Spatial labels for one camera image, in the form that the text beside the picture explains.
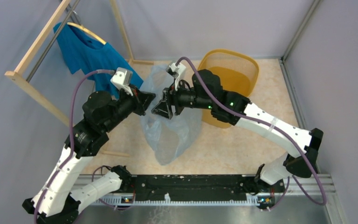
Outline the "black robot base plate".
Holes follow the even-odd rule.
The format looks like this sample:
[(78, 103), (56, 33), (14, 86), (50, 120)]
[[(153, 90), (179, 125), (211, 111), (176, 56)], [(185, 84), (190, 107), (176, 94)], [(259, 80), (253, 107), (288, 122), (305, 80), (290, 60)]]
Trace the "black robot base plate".
[(253, 175), (137, 175), (121, 189), (134, 193), (136, 201), (162, 201), (168, 194), (174, 202), (245, 201), (248, 195), (282, 193), (280, 180), (273, 185), (256, 182)]

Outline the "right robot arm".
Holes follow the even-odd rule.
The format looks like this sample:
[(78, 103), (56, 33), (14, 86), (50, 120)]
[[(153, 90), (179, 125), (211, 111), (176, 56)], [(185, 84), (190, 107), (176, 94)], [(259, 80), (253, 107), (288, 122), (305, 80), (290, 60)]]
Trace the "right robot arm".
[(151, 112), (172, 119), (185, 108), (207, 109), (218, 121), (248, 129), (285, 149), (283, 156), (258, 168), (255, 187), (260, 192), (268, 192), (286, 177), (310, 178), (317, 173), (315, 165), (323, 131), (301, 129), (268, 114), (249, 98), (224, 90), (220, 78), (209, 70), (199, 70), (192, 82), (193, 87), (185, 81), (175, 81), (178, 86), (164, 88), (161, 100)]

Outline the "yellow mesh trash bin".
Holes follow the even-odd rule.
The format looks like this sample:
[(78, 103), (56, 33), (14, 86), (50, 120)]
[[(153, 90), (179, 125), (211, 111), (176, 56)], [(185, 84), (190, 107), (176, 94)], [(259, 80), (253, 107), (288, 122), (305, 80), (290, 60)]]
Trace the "yellow mesh trash bin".
[(251, 95), (259, 74), (259, 65), (253, 58), (227, 49), (208, 52), (198, 65), (198, 70), (203, 69), (219, 76), (224, 90), (245, 97)]

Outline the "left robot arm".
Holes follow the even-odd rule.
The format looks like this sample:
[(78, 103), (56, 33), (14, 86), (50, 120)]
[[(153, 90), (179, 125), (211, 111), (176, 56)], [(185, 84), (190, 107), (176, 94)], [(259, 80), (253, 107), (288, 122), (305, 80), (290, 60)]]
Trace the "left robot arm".
[(83, 119), (70, 127), (61, 156), (50, 177), (22, 206), (37, 224), (71, 224), (79, 214), (108, 193), (133, 189), (131, 173), (125, 166), (112, 167), (104, 176), (79, 189), (73, 189), (82, 170), (108, 140), (108, 133), (130, 114), (145, 115), (156, 95), (135, 89), (129, 95), (120, 91), (113, 100), (107, 91), (92, 93), (83, 104)]

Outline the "light blue trash bag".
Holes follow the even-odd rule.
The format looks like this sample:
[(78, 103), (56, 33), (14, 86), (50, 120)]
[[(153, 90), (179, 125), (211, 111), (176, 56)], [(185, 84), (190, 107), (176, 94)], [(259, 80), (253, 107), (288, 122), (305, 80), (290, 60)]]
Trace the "light blue trash bag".
[(141, 91), (156, 94), (140, 122), (146, 141), (162, 166), (173, 162), (195, 142), (202, 124), (201, 109), (185, 108), (179, 116), (172, 119), (151, 112), (162, 99), (163, 89), (173, 83), (173, 77), (165, 71), (166, 68), (166, 64), (152, 66), (150, 75), (141, 85)]

